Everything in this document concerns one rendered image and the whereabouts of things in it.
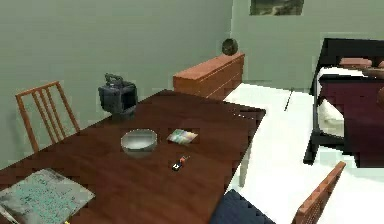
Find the orange wooden chest of drawers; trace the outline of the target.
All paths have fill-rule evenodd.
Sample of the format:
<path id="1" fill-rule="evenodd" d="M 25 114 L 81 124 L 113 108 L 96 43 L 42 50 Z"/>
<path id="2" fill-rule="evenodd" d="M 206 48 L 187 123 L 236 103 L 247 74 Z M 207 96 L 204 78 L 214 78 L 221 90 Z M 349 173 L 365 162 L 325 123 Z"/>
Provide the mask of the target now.
<path id="1" fill-rule="evenodd" d="M 242 83 L 244 53 L 220 55 L 176 73 L 176 92 L 223 100 Z"/>

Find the small black and orange object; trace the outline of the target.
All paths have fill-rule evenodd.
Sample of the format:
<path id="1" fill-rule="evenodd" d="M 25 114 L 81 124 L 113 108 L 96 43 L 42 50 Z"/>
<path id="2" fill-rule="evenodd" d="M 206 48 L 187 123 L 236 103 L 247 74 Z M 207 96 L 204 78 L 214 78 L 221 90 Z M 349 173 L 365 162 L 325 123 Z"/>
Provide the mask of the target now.
<path id="1" fill-rule="evenodd" d="M 172 170 L 173 171 L 179 171 L 184 163 L 189 159 L 188 156 L 182 156 L 177 162 L 175 162 L 173 165 L 172 165 Z"/>

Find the grey round bowl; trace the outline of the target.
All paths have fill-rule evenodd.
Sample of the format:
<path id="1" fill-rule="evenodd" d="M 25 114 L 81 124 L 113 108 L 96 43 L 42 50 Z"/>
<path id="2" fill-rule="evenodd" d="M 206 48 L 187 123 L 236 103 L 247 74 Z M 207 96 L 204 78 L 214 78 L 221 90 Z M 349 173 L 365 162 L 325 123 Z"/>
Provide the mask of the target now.
<path id="1" fill-rule="evenodd" d="M 157 134 L 151 129 L 134 129 L 121 137 L 123 151 L 132 157 L 142 158 L 154 151 L 157 146 Z"/>

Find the dark round ball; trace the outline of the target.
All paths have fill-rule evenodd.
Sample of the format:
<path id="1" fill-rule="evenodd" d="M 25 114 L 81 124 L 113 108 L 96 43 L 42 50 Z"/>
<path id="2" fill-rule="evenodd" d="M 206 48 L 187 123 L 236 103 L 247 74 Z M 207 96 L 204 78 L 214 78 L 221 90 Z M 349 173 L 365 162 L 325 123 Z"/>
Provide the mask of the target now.
<path id="1" fill-rule="evenodd" d="M 238 51 L 238 43 L 233 38 L 227 38 L 222 43 L 222 53 L 232 56 Z"/>

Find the dark blue-grey box appliance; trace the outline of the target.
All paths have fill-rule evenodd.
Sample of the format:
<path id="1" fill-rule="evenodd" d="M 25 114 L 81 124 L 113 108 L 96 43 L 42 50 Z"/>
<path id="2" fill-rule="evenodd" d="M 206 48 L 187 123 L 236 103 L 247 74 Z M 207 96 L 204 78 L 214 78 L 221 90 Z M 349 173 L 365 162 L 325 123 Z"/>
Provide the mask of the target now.
<path id="1" fill-rule="evenodd" d="M 111 73 L 105 74 L 105 80 L 106 84 L 98 88 L 102 109 L 113 116 L 132 115 L 138 103 L 136 85 Z"/>

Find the dark red wooden table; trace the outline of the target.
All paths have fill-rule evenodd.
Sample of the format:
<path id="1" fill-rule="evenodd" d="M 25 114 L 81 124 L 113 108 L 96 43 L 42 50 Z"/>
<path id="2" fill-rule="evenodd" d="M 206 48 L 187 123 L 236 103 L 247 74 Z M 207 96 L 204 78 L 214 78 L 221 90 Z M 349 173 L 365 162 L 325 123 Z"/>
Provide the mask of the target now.
<path id="1" fill-rule="evenodd" d="M 264 116 L 262 109 L 163 90 L 141 101 L 133 118 L 106 118 L 0 171 L 0 190 L 52 168 L 95 194 L 71 224 L 208 224 Z M 121 137 L 151 129 L 157 146 L 127 155 Z M 193 132 L 189 144 L 167 137 Z M 179 171 L 172 165 L 189 159 Z"/>

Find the thin black stick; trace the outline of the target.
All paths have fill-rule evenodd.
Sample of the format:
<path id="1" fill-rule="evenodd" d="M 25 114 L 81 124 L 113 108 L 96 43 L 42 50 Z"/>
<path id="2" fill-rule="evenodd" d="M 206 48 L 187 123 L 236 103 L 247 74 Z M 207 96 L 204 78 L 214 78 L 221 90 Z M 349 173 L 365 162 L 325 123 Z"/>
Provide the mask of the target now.
<path id="1" fill-rule="evenodd" d="M 288 109 L 288 106 L 289 106 L 289 103 L 290 103 L 290 99 L 291 99 L 291 96 L 292 96 L 293 92 L 294 92 L 294 88 L 291 88 L 290 89 L 290 93 L 289 93 L 289 97 L 288 97 L 288 99 L 286 101 L 286 105 L 284 107 L 284 111 L 287 111 L 287 109 Z"/>

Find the framed landscape picture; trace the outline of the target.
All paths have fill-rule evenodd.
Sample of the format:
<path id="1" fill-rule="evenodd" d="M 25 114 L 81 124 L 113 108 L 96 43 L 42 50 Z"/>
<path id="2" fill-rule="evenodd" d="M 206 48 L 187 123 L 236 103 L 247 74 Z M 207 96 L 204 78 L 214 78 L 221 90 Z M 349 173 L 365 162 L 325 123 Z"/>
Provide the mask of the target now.
<path id="1" fill-rule="evenodd" d="M 250 0 L 250 14 L 256 16 L 300 16 L 304 0 Z"/>

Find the orange wooden slat chair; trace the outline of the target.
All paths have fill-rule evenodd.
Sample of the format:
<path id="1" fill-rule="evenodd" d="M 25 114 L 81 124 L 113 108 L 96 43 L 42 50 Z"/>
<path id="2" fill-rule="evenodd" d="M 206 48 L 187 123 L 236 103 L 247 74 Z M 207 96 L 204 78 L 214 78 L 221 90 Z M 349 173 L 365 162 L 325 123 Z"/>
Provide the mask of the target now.
<path id="1" fill-rule="evenodd" d="M 70 121 L 75 129 L 75 132 L 80 131 L 78 122 L 75 119 L 72 108 L 70 107 L 64 90 L 59 81 L 50 82 L 39 87 L 34 87 L 29 90 L 17 93 L 15 95 L 16 102 L 19 108 L 20 115 L 22 117 L 25 130 L 27 132 L 28 139 L 34 152 L 39 151 L 39 145 L 36 140 L 30 118 L 28 116 L 23 97 L 31 95 L 34 103 L 38 109 L 40 117 L 45 125 L 48 136 L 53 144 L 61 141 L 67 137 L 62 122 L 59 118 L 59 114 L 56 109 L 56 105 L 53 101 L 50 89 L 55 87 L 60 95 L 61 101 L 67 111 Z"/>

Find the wooden chair with blue cushion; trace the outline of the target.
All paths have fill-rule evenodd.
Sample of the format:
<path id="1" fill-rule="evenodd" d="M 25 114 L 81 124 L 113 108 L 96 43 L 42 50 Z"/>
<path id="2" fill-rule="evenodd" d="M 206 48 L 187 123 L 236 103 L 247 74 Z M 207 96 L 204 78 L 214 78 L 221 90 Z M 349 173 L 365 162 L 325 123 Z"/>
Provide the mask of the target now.
<path id="1" fill-rule="evenodd" d="M 297 209 L 291 224 L 317 224 L 346 166 L 340 161 Z M 237 191 L 220 199 L 208 224 L 276 224 Z"/>

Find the black bed with maroon cover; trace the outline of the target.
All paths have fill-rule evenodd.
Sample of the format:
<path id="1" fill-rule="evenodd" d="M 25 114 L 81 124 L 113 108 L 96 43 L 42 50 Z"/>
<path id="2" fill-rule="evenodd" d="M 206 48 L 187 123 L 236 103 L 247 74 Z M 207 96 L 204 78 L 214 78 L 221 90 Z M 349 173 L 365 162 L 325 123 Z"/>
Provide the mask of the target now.
<path id="1" fill-rule="evenodd" d="M 317 67 L 330 68 L 344 58 L 363 58 L 375 66 L 384 62 L 384 41 L 326 38 L 323 41 Z M 320 146 L 341 149 L 355 158 L 359 168 L 384 168 L 384 106 L 378 93 L 384 90 L 384 78 L 368 76 L 353 78 L 331 73 L 320 79 L 325 86 L 312 86 L 314 105 L 329 101 L 341 111 L 346 122 L 342 137 L 327 134 L 314 124 L 303 162 L 311 165 Z"/>

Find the reddish-brown pillow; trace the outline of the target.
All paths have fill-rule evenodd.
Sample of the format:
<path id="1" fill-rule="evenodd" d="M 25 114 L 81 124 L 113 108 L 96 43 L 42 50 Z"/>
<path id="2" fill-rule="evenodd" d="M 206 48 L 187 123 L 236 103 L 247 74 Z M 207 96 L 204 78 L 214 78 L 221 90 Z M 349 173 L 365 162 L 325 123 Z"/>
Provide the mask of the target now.
<path id="1" fill-rule="evenodd" d="M 366 69 L 372 66 L 372 61 L 365 58 L 342 58 L 339 65 L 343 68 Z"/>

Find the grey-green newspaper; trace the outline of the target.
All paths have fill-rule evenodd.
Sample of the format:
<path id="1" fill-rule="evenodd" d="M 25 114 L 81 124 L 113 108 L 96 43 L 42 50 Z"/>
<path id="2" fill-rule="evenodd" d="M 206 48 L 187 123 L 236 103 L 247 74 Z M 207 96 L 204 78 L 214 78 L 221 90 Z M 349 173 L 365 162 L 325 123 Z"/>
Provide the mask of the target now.
<path id="1" fill-rule="evenodd" d="M 0 214 L 12 224 L 68 224 L 95 194 L 52 169 L 0 191 Z"/>

